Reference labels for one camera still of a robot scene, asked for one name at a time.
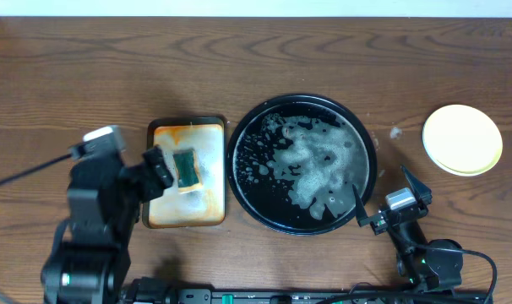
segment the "cream round plate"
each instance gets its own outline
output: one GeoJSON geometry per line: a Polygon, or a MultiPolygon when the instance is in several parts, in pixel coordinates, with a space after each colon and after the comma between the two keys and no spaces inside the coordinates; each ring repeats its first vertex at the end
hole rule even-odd
{"type": "Polygon", "coordinates": [[[485,113],[471,106],[444,106],[423,126],[423,145],[440,168],[459,176],[491,169],[502,154],[502,136],[485,113]]]}

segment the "green scouring pad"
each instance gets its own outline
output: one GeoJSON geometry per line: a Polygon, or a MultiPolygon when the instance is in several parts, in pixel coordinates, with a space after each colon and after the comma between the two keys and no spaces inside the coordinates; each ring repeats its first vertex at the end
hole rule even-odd
{"type": "Polygon", "coordinates": [[[177,185],[180,193],[197,190],[203,186],[194,149],[174,153],[173,160],[175,161],[177,185]]]}

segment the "wood grain surface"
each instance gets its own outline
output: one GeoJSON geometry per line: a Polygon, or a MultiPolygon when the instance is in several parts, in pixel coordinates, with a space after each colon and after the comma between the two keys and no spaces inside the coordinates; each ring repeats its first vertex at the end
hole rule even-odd
{"type": "MultiPolygon", "coordinates": [[[[221,114],[231,134],[257,104],[292,92],[328,97],[365,124],[379,172],[368,207],[405,185],[405,164],[433,190],[428,239],[451,238],[498,265],[497,303],[512,303],[512,19],[4,18],[0,20],[0,177],[66,153],[84,133],[121,126],[139,161],[158,117],[221,114]],[[422,124],[437,108],[487,113],[500,162],[452,176],[427,157],[422,124]],[[392,127],[403,130],[391,139],[392,127]]],[[[68,216],[68,161],[0,188],[0,290],[41,301],[40,271],[68,216]]],[[[228,188],[217,226],[138,224],[127,282],[156,276],[215,288],[348,289],[404,282],[385,235],[350,222],[321,236],[262,226],[228,188]]],[[[486,290],[490,268],[465,257],[463,288],[486,290]]]]}

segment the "white backdrop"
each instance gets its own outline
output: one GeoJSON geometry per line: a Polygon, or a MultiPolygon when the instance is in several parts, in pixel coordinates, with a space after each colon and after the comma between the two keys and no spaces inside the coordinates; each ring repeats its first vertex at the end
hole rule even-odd
{"type": "Polygon", "coordinates": [[[0,0],[0,16],[512,17],[512,0],[0,0]]]}

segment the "round black tray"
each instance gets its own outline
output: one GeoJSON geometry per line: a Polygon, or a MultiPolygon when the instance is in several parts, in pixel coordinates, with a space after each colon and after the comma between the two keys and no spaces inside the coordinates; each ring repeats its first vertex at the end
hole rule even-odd
{"type": "MultiPolygon", "coordinates": [[[[238,187],[238,183],[240,181],[237,180],[236,174],[234,174],[233,162],[235,149],[240,137],[244,137],[245,133],[258,132],[258,128],[261,127],[259,120],[263,119],[263,117],[269,113],[278,111],[279,109],[281,110],[281,115],[283,117],[309,115],[310,117],[317,117],[318,119],[321,119],[322,122],[333,122],[336,115],[339,115],[354,127],[364,144],[365,150],[367,151],[368,179],[367,184],[365,185],[365,190],[362,193],[362,201],[365,204],[369,200],[374,188],[374,183],[376,182],[377,163],[373,141],[368,135],[367,129],[365,129],[359,119],[357,119],[351,111],[337,102],[323,96],[305,94],[275,97],[259,106],[256,106],[239,122],[239,125],[231,136],[226,154],[226,173],[228,175],[231,190],[239,203],[249,214],[262,224],[267,225],[269,228],[276,231],[294,235],[315,235],[337,229],[354,217],[354,209],[350,212],[345,212],[344,214],[339,215],[337,218],[333,217],[333,215],[326,209],[323,214],[323,220],[316,220],[310,216],[308,210],[301,209],[299,206],[293,205],[291,202],[284,204],[284,197],[287,197],[287,189],[283,190],[282,193],[277,194],[277,191],[271,193],[270,187],[272,186],[270,183],[275,181],[267,182],[266,180],[258,184],[253,184],[250,186],[251,193],[249,195],[247,193],[244,193],[246,195],[243,195],[241,192],[242,190],[240,191],[240,188],[238,187]],[[271,207],[267,207],[268,205],[272,206],[273,216],[270,216],[271,211],[268,209],[271,207]]],[[[271,135],[271,138],[268,139],[272,142],[273,140],[278,140],[278,137],[273,138],[273,135],[271,135]]],[[[269,143],[266,145],[260,144],[260,147],[256,148],[268,151],[273,149],[269,143]]],[[[261,154],[254,154],[253,157],[259,159],[261,162],[267,161],[267,159],[264,159],[261,154]]]]}

